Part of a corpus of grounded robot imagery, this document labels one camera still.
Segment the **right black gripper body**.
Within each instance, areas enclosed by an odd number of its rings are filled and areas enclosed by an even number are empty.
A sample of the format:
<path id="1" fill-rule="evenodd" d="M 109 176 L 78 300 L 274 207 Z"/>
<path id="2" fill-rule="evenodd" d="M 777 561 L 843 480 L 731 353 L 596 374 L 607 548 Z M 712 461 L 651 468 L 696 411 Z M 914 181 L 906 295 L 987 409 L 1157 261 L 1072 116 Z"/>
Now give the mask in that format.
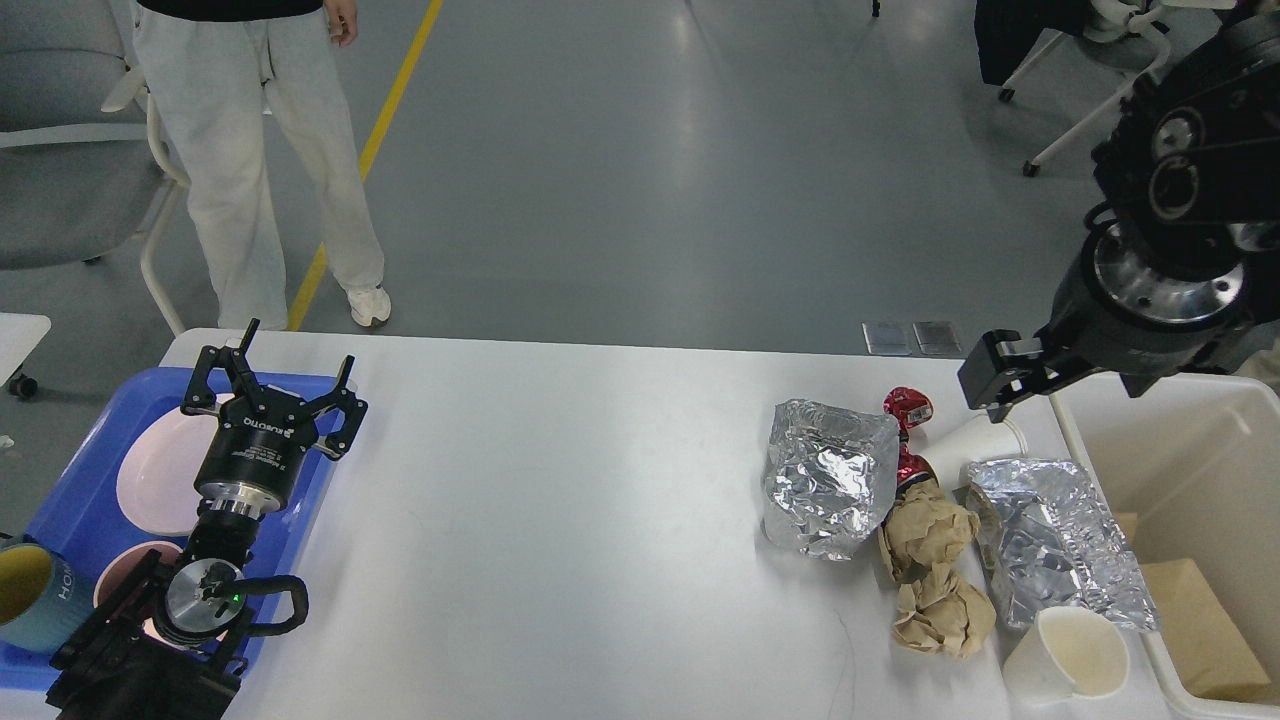
<path id="1" fill-rule="evenodd" d="M 1100 372 L 1139 397 L 1192 368 L 1245 306 L 1244 263 L 1207 281 L 1164 275 L 1130 249 L 1116 222 L 1091 228 L 1039 331 L 1044 393 Z"/>

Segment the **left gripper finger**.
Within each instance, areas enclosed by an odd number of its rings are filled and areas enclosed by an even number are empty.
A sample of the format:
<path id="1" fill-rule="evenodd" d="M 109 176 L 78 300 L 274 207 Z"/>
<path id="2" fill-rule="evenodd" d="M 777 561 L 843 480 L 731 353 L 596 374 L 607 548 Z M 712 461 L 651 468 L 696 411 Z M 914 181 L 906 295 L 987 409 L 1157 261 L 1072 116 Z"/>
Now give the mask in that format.
<path id="1" fill-rule="evenodd" d="M 251 318 L 238 345 L 202 347 L 180 402 L 180 414 L 215 416 L 220 421 L 241 421 L 244 418 L 266 420 L 266 391 L 247 359 L 259 328 L 260 319 Z M 215 372 L 224 373 L 229 383 L 232 398 L 227 402 L 218 401 L 209 384 Z"/>
<path id="2" fill-rule="evenodd" d="M 346 356 L 334 386 L 324 395 L 302 400 L 294 410 L 294 445 L 305 452 L 315 448 L 332 461 L 351 450 L 369 410 L 369 404 L 349 386 L 356 357 Z"/>

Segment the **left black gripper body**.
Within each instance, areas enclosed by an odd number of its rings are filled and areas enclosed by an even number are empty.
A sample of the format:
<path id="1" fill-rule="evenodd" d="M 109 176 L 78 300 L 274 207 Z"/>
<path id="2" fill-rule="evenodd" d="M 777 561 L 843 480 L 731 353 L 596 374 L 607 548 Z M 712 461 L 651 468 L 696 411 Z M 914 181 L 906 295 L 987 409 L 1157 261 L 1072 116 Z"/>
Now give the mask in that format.
<path id="1" fill-rule="evenodd" d="M 218 428 L 193 480 L 211 510 L 260 520 L 289 505 L 305 454 L 319 438 L 306 409 L 302 398 L 219 404 Z"/>

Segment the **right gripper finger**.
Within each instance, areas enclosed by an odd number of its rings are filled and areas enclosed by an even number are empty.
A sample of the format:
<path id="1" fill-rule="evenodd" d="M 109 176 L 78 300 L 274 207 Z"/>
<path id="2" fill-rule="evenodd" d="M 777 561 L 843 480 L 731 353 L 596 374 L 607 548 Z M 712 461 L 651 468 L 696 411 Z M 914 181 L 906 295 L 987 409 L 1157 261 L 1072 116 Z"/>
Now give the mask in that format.
<path id="1" fill-rule="evenodd" d="M 969 352 L 957 380 L 969 409 L 991 423 L 1007 419 L 1012 407 L 1033 396 L 1050 396 L 1100 369 L 1073 350 L 1016 331 L 988 331 Z"/>

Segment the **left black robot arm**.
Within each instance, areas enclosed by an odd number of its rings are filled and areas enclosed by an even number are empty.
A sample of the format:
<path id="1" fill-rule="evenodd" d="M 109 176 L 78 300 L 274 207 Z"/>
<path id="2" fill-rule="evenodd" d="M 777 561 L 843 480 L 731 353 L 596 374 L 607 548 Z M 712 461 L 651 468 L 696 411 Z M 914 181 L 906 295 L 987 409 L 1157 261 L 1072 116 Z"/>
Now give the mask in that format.
<path id="1" fill-rule="evenodd" d="M 268 575 L 253 547 L 291 509 L 308 456 L 352 448 L 369 409 L 349 384 L 355 359 L 314 398 L 259 379 L 259 329 L 201 348 L 178 404 L 216 423 L 195 471 L 196 518 L 180 553 L 148 551 L 67 641 L 46 701 L 61 719 L 220 719 L 250 661 L 242 646 L 284 635 L 308 616 L 308 589 L 288 566 Z"/>

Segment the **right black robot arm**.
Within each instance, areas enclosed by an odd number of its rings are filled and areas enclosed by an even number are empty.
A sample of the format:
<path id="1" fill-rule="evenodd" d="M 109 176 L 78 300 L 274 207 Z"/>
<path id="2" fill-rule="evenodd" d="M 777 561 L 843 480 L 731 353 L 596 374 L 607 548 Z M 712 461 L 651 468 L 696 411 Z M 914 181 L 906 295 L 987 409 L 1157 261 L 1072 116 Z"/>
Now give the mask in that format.
<path id="1" fill-rule="evenodd" d="M 1119 105 L 1092 152 L 1103 201 L 1050 320 L 1030 337 L 986 332 L 959 369 L 966 405 L 992 421 L 1101 372 L 1132 397 L 1216 372 L 1277 319 L 1277 13 L 1224 26 Z"/>

